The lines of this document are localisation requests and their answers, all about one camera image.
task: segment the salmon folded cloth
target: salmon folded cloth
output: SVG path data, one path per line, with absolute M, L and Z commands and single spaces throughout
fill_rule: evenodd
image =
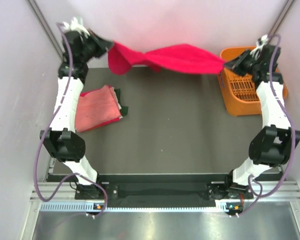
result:
M 161 68 L 185 74 L 218 74 L 225 63 L 204 49 L 178 44 L 142 53 L 118 42 L 108 52 L 108 65 L 117 75 L 127 73 L 133 65 L 146 65 L 158 72 Z
M 118 122 L 128 114 L 120 104 L 121 90 L 105 85 L 100 89 L 82 92 L 76 107 L 75 129 L 85 132 Z

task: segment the white wall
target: white wall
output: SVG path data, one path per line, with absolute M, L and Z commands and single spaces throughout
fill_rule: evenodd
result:
M 286 106 L 300 130 L 300 0 L 295 1 L 278 33 L 282 36 L 278 67 L 289 91 Z M 300 187 L 300 143 L 296 148 L 291 176 Z
M 138 51 L 188 43 L 215 54 L 254 45 L 278 16 L 282 0 L 36 0 L 57 39 L 56 22 L 82 16 L 98 35 Z M 89 67 L 107 67 L 107 58 Z
M 25 0 L 0 1 L 0 240 L 18 238 L 39 132 L 57 95 L 60 60 Z M 47 166 L 42 151 L 39 175 Z

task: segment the vertical metal post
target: vertical metal post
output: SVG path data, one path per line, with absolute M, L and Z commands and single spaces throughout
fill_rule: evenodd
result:
M 42 14 L 37 2 L 35 0 L 26 0 L 29 4 L 31 10 L 33 11 L 34 15 L 38 19 L 42 29 L 44 30 L 45 34 L 49 38 L 50 42 L 52 43 L 54 49 L 56 50 L 56 53 L 59 55 L 59 57 L 62 59 L 62 49 L 60 45 L 58 44 L 58 41 L 52 32 L 47 20 L 45 19 L 44 15 Z
M 285 20 L 287 14 L 291 10 L 291 8 L 293 7 L 293 4 L 295 2 L 296 2 L 296 0 L 287 0 L 285 2 L 282 10 L 280 11 L 279 16 L 275 20 L 274 24 L 272 25 L 272 27 L 271 27 L 271 29 L 270 29 L 270 31 L 268 33 L 270 36 L 277 33 L 278 29 L 280 28 L 281 24 Z

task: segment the orange basket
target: orange basket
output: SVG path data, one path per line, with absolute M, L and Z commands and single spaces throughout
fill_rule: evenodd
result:
M 255 46 L 231 47 L 224 49 L 220 56 L 225 61 L 230 61 L 246 49 Z M 223 69 L 217 76 L 223 101 L 227 112 L 232 116 L 261 114 L 260 101 L 256 93 L 255 84 L 250 75 L 238 76 L 228 69 Z M 288 90 L 283 84 L 283 98 L 288 96 Z

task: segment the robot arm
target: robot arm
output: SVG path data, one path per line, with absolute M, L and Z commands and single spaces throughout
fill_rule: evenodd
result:
M 88 74 L 87 62 L 92 58 L 102 57 L 113 43 L 96 36 L 88 31 L 78 19 L 71 24 L 64 23 L 65 37 L 70 45 L 70 54 L 63 42 L 65 52 L 63 62 L 58 70 L 58 93 L 54 112 L 56 113 L 43 144 L 51 157 L 68 166 L 73 173 L 78 173 L 96 182 L 98 173 L 94 170 L 85 156 L 86 144 L 75 132 L 75 117 L 80 93 L 84 88 Z M 69 57 L 72 55 L 73 66 L 69 78 Z M 79 177 L 81 185 L 91 185 Z
M 280 49 L 276 53 L 272 69 L 272 84 L 276 93 L 274 96 L 269 81 L 269 65 L 275 46 L 268 44 L 268 41 L 268 36 L 263 36 L 257 41 L 254 50 L 246 50 L 234 60 L 224 64 L 227 69 L 239 76 L 252 75 L 262 112 L 262 130 L 250 143 L 249 157 L 226 177 L 225 188 L 228 192 L 246 192 L 250 175 L 256 178 L 264 171 L 286 164 L 290 158 L 291 126 L 278 104 L 280 101 L 284 106 L 284 81 L 281 74 L 275 72 Z M 295 135 L 297 146 L 300 131 L 295 131 Z

